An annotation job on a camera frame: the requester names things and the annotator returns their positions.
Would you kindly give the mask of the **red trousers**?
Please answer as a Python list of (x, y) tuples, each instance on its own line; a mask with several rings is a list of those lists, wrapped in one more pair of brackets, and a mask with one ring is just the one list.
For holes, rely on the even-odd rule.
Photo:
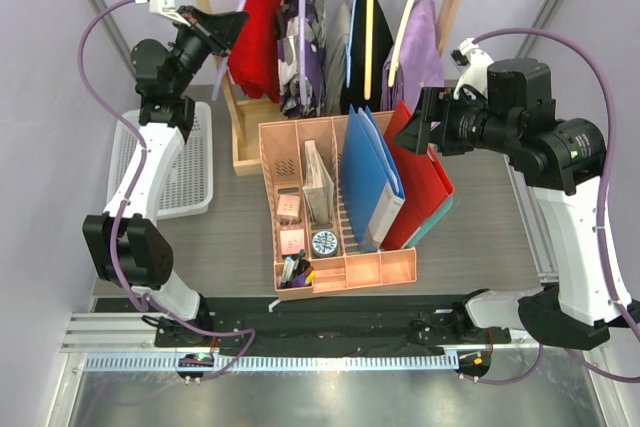
[(249, 14), (228, 61), (229, 72), (252, 99), (268, 97), (278, 103), (277, 17), (281, 0), (246, 0)]

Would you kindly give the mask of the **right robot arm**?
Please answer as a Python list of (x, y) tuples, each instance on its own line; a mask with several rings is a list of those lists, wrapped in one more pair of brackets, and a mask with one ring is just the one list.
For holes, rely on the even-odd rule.
[(604, 136), (592, 122), (559, 120), (551, 70), (533, 58), (485, 67), (485, 89), (423, 88), (410, 120), (393, 142), (413, 154), (435, 145), (444, 156), (475, 149), (504, 154), (532, 188), (549, 229), (558, 282), (524, 292), (471, 293), (450, 322), (471, 343), (487, 328), (526, 331), (538, 343), (589, 351), (639, 317), (639, 303), (623, 288), (609, 293), (597, 235), (597, 196), (604, 178)]

